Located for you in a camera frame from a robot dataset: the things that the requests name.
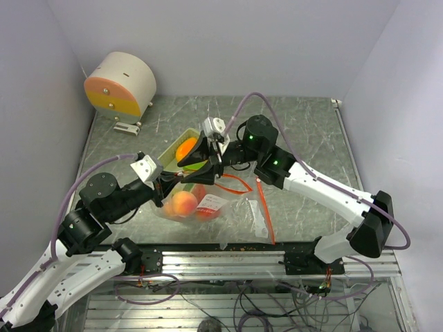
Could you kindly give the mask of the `clear bag orange zipper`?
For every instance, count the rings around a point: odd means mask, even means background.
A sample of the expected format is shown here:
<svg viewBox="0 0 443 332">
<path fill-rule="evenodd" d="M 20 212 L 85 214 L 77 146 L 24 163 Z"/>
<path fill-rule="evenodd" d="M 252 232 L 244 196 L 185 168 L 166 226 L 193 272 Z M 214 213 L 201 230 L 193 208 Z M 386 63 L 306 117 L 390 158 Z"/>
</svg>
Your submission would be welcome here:
<svg viewBox="0 0 443 332">
<path fill-rule="evenodd" d="M 253 188 L 240 177 L 225 174 L 213 185 L 176 185 L 162 200 L 163 206 L 151 204 L 154 215 L 184 224 L 205 223 L 224 214 L 229 203 L 242 198 Z"/>
</svg>

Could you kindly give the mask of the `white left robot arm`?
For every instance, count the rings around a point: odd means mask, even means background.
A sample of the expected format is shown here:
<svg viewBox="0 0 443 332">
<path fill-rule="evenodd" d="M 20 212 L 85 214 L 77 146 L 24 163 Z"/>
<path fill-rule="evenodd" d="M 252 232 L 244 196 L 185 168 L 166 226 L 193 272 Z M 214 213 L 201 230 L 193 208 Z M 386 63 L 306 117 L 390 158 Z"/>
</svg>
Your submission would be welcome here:
<svg viewBox="0 0 443 332">
<path fill-rule="evenodd" d="M 96 286 L 122 273 L 142 271 L 143 253 L 125 237 L 114 242 L 92 266 L 75 277 L 67 276 L 74 265 L 111 235 L 109 225 L 148 201 L 161 207 L 182 178 L 173 172 L 161 172 L 152 185 L 136 179 L 121 187 L 110 173 L 92 176 L 80 190 L 76 208 L 64 217 L 55 240 L 35 267 L 1 298 L 1 330 L 50 331 L 66 309 Z"/>
</svg>

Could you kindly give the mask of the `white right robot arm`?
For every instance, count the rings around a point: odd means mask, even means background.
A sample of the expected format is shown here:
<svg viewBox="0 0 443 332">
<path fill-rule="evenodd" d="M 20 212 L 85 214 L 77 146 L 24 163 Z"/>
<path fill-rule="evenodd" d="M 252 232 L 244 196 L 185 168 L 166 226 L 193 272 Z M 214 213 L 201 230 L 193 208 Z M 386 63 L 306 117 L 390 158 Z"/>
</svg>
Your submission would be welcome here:
<svg viewBox="0 0 443 332">
<path fill-rule="evenodd" d="M 287 254 L 287 270 L 309 270 L 318 274 L 344 256 L 378 258 L 392 230 L 393 207 L 389 194 L 375 195 L 348 187 L 312 169 L 277 146 L 278 130 L 265 116 L 252 116 L 239 126 L 243 135 L 232 141 L 223 136 L 219 118 L 208 118 L 195 145 L 178 167 L 201 163 L 202 167 L 183 179 L 184 183 L 212 185 L 226 167 L 255 163 L 254 174 L 265 184 L 302 194 L 343 217 L 348 225 L 340 231 L 307 243 L 303 252 Z"/>
</svg>

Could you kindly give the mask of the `toy peach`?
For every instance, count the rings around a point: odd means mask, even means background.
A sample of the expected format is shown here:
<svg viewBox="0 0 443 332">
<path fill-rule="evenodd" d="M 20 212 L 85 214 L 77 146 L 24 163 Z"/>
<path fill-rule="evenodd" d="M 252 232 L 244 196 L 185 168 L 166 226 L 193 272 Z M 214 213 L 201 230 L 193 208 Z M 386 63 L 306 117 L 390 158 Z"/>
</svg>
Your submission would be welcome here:
<svg viewBox="0 0 443 332">
<path fill-rule="evenodd" d="M 174 212 L 171 202 L 166 202 L 163 204 L 162 213 L 166 218 L 174 218 L 177 216 Z"/>
<path fill-rule="evenodd" d="M 172 197 L 172 207 L 178 216 L 190 216 L 195 212 L 197 206 L 198 200 L 191 192 L 180 191 Z"/>
</svg>

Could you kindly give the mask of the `toy watermelon slice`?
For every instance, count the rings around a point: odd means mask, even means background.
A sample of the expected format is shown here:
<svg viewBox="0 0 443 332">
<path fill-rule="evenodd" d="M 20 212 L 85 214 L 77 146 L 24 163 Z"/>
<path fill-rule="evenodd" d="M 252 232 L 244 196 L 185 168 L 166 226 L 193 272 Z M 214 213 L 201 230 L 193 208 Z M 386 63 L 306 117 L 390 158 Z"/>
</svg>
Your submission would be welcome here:
<svg viewBox="0 0 443 332">
<path fill-rule="evenodd" d="M 190 192 L 196 196 L 198 206 L 189 219 L 207 222 L 220 216 L 221 205 L 215 202 L 215 196 L 209 194 L 204 185 L 194 184 Z"/>
</svg>

